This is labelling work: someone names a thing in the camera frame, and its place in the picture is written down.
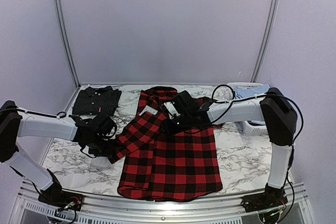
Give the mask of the red black plaid shirt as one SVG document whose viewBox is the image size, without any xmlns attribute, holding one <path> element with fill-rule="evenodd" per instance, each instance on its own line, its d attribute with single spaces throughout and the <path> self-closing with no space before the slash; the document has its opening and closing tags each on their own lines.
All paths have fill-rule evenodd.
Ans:
<svg viewBox="0 0 336 224">
<path fill-rule="evenodd" d="M 131 199 L 185 202 L 222 190 L 214 130 L 172 136 L 160 128 L 171 87 L 142 90 L 135 118 L 112 140 L 111 164 L 124 159 L 117 192 Z"/>
</svg>

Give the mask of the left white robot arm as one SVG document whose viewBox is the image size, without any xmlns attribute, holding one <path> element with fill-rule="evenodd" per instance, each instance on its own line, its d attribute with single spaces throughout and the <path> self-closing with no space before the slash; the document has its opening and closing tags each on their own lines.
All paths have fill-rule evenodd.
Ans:
<svg viewBox="0 0 336 224">
<path fill-rule="evenodd" d="M 114 121 L 105 114 L 99 113 L 92 119 L 65 113 L 43 114 L 19 108 L 14 101 L 8 100 L 1 106 L 1 163 L 33 182 L 43 199 L 61 206 L 67 196 L 60 182 L 51 171 L 28 156 L 16 142 L 17 138 L 60 138 L 77 143 L 81 150 L 87 148 L 90 158 L 112 157 L 114 147 L 110 132 L 116 129 Z"/>
</svg>

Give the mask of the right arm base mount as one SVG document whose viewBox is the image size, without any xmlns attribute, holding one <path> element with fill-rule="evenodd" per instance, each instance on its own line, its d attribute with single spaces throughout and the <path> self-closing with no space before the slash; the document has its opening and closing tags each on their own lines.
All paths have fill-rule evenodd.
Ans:
<svg viewBox="0 0 336 224">
<path fill-rule="evenodd" d="M 275 192 L 263 192 L 242 197 L 240 205 L 246 212 L 261 211 L 278 206 L 284 206 L 288 202 L 287 196 Z"/>
</svg>

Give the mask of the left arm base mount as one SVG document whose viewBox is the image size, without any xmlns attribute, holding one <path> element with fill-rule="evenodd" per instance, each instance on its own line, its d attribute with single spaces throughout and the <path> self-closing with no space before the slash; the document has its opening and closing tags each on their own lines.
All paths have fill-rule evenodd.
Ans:
<svg viewBox="0 0 336 224">
<path fill-rule="evenodd" d="M 39 193 L 40 202 L 58 207 L 60 211 L 75 210 L 80 211 L 83 203 L 83 195 L 69 191 L 54 191 Z"/>
</svg>

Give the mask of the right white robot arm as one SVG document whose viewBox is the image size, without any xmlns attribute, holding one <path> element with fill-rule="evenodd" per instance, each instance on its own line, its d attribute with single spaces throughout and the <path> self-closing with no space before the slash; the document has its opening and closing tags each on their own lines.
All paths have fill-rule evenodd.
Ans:
<svg viewBox="0 0 336 224">
<path fill-rule="evenodd" d="M 260 203 L 271 207 L 283 191 L 292 164 L 298 115 L 294 103 L 284 97 L 277 88 L 269 88 L 264 94 L 233 99 L 229 102 L 214 101 L 198 104 L 187 91 L 163 103 L 167 119 L 162 129 L 167 135 L 203 130 L 227 122 L 263 121 L 272 145 L 271 167 L 265 192 Z"/>
</svg>

